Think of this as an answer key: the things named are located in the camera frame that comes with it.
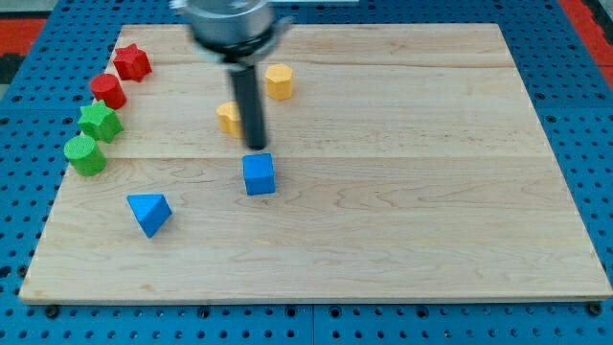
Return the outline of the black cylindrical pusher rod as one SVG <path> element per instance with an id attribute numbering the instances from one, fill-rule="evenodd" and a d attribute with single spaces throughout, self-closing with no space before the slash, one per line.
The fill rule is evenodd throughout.
<path id="1" fill-rule="evenodd" d="M 247 66 L 229 71 L 245 146 L 250 150 L 263 150 L 267 146 L 264 112 L 257 80 L 257 70 Z"/>

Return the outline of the silver cylindrical robot end effector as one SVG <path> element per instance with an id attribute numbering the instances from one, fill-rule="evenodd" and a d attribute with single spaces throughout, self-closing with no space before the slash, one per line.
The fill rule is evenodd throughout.
<path id="1" fill-rule="evenodd" d="M 267 0 L 170 0 L 185 18 L 200 54 L 218 64 L 257 64 L 270 56 L 290 30 Z"/>

